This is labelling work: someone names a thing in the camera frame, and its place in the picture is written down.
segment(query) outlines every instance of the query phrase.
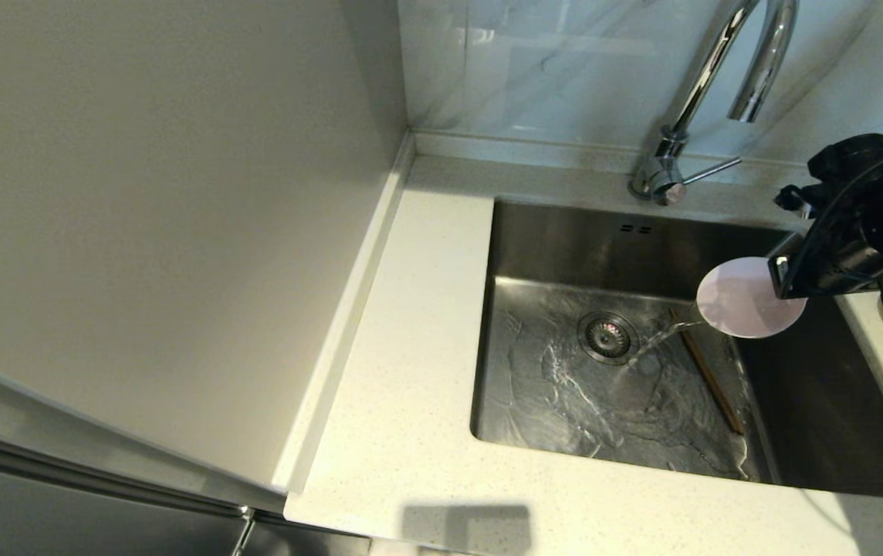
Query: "white wall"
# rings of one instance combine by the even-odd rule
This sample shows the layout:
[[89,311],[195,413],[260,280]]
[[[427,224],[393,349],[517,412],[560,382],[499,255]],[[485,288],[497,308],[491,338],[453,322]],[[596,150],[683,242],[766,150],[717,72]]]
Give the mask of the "white wall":
[[[727,0],[399,0],[416,129],[640,148]],[[804,163],[883,133],[883,0],[803,0],[754,124],[726,119],[763,3],[689,127],[691,154]]]
[[268,483],[406,128],[394,0],[0,1],[0,373]]

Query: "stainless steel sink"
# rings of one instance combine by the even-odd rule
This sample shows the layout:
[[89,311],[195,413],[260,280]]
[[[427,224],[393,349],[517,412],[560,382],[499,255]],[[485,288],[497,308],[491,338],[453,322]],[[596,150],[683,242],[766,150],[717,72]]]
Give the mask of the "stainless steel sink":
[[478,439],[728,479],[883,496],[883,394],[836,302],[741,341],[686,328],[706,272],[770,229],[498,203],[472,431]]

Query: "white plate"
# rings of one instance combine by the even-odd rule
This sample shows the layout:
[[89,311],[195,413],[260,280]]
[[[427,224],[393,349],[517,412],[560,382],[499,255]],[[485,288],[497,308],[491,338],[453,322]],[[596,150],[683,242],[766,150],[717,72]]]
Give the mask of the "white plate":
[[699,313],[732,337],[769,337],[790,327],[805,299],[777,299],[765,257],[726,261],[709,271],[695,293]]

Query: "faucet handle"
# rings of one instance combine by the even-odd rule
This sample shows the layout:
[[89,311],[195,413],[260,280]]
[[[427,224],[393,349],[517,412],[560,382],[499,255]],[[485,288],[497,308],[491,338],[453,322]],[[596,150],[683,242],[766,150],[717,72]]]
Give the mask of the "faucet handle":
[[733,168],[733,166],[738,165],[740,162],[741,162],[741,159],[739,158],[739,156],[736,156],[735,158],[730,158],[728,161],[720,162],[716,166],[711,166],[711,168],[704,169],[700,172],[696,172],[695,174],[692,174],[691,176],[686,177],[684,180],[682,180],[682,185],[688,185],[689,183],[692,183],[693,181],[698,181],[700,179],[706,179],[707,177],[711,176],[712,174],[715,174],[717,172],[721,172],[727,168]]

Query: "white countertop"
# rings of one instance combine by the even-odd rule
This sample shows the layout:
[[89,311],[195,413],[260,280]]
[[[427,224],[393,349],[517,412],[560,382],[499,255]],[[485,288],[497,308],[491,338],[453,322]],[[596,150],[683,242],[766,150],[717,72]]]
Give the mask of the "white countertop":
[[[499,446],[470,433],[494,197],[781,221],[770,190],[700,184],[678,208],[657,208],[630,198],[622,180],[414,162],[321,446],[287,518],[487,554],[883,554],[878,497]],[[883,369],[876,296],[841,306]]]

